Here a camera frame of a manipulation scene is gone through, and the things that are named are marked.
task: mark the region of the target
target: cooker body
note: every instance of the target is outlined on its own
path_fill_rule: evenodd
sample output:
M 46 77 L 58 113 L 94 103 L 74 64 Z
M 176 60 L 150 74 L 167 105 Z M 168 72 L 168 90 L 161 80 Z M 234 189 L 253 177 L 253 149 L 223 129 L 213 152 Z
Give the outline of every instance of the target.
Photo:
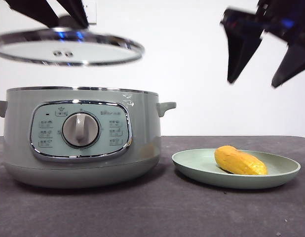
M 155 93 L 10 89 L 7 104 L 4 165 L 21 182 L 50 188 L 102 186 L 138 177 L 158 163 L 162 111 Z M 77 147 L 64 137 L 64 121 L 77 114 L 98 124 L 94 144 Z

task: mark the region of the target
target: white wall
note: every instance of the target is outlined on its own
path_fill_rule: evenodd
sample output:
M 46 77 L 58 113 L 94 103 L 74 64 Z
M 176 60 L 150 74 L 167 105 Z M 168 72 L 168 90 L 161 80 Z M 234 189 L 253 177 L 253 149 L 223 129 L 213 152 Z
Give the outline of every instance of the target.
M 163 135 L 296 135 L 305 137 L 305 71 L 282 87 L 271 79 L 286 44 L 271 35 L 234 85 L 227 83 L 228 45 L 219 25 L 229 5 L 254 11 L 247 0 L 97 0 L 92 31 L 134 39 L 141 61 L 110 67 L 62 68 L 0 58 L 0 99 L 11 87 L 119 87 L 159 93 L 177 109 L 161 119 Z M 0 33 L 43 27 L 0 0 Z M 4 119 L 0 118 L 0 135 Z

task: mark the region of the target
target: green plate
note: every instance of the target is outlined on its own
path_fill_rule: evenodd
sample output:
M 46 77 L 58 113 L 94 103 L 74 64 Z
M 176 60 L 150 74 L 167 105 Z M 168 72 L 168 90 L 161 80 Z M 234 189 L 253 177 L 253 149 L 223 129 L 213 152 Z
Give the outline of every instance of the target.
M 265 189 L 292 180 L 301 168 L 296 161 L 263 152 L 245 151 L 266 166 L 268 175 L 231 174 L 222 170 L 214 158 L 215 149 L 195 149 L 177 152 L 172 160 L 184 175 L 210 185 L 233 189 Z

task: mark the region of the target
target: chrome trim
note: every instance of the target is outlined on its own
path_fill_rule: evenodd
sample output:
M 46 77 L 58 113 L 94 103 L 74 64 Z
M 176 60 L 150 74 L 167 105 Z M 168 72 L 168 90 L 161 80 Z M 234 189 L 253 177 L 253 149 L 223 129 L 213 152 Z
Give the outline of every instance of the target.
M 151 94 L 158 96 L 157 93 L 144 90 L 133 90 L 133 89 L 120 89 L 120 88 L 109 88 L 109 87 L 87 87 L 87 86 L 27 86 L 27 87 L 15 87 L 6 90 L 21 91 L 21 90 L 97 90 L 97 91 L 114 91 L 114 92 L 130 92 L 130 93 L 142 93 Z
M 57 60 L 41 60 L 34 58 L 24 58 L 19 56 L 13 56 L 10 54 L 0 52 L 0 57 L 11 59 L 14 61 L 39 63 L 44 65 L 56 65 L 56 66 L 102 66 L 102 65 L 114 65 L 121 63 L 128 63 L 138 60 L 142 57 L 145 52 L 145 48 L 130 39 L 121 38 L 113 35 L 96 35 L 88 30 L 74 30 L 71 28 L 50 28 L 36 31 L 26 32 L 14 32 L 9 34 L 0 35 L 0 48 L 4 45 L 11 43 L 30 42 L 30 41 L 44 41 L 44 40 L 62 40 L 62 41 L 79 41 L 79 42 L 90 42 L 98 44 L 109 44 L 116 47 L 125 48 L 136 52 L 137 54 L 128 59 L 121 59 L 115 61 L 99 61 L 89 62 L 88 60 L 80 62 L 64 62 Z
M 31 138 L 34 115 L 35 115 L 36 111 L 44 105 L 65 104 L 65 103 L 75 103 L 75 104 L 83 103 L 83 104 L 96 104 L 96 105 L 102 104 L 102 105 L 121 107 L 123 109 L 123 111 L 125 112 L 126 121 L 127 121 L 127 129 L 128 129 L 128 138 L 127 138 L 127 141 L 124 143 L 123 147 L 112 153 L 101 154 L 101 155 L 92 155 L 92 156 L 52 156 L 52 155 L 45 154 L 45 153 L 42 153 L 39 150 L 37 150 L 32 142 L 32 138 Z M 112 157 L 120 156 L 123 153 L 125 153 L 126 149 L 129 148 L 129 146 L 131 145 L 132 137 L 133 136 L 132 136 L 132 126 L 131 126 L 130 116 L 129 116 L 127 108 L 124 105 L 122 105 L 120 103 L 116 103 L 116 102 L 73 99 L 73 100 L 66 100 L 66 101 L 46 101 L 46 102 L 39 104 L 32 113 L 29 142 L 30 142 L 30 146 L 31 146 L 31 149 L 32 149 L 32 152 L 34 153 L 34 155 L 43 161 L 79 163 L 79 162 L 100 161 L 105 158 L 112 158 Z

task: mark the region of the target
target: cooker handle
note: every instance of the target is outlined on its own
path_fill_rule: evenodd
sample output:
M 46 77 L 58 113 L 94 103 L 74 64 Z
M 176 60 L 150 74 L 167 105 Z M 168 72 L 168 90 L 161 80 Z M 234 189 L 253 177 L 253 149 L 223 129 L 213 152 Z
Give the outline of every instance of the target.
M 8 107 L 8 102 L 0 100 L 0 117 L 2 118 L 5 117 L 5 111 L 7 107 Z
M 159 117 L 160 118 L 163 117 L 164 113 L 167 110 L 174 109 L 175 107 L 177 107 L 177 103 L 176 102 L 158 103 L 157 104 L 157 111 L 158 111 Z

